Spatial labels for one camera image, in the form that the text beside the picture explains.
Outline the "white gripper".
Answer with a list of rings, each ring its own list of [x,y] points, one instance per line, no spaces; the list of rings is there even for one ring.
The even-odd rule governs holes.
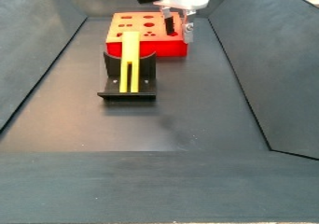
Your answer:
[[[195,30],[195,10],[207,7],[210,0],[159,0],[155,2],[160,7],[160,12],[164,18],[166,33],[171,35],[175,32],[174,16],[171,14],[171,8],[186,9],[183,11],[183,40],[188,44],[194,41]]]

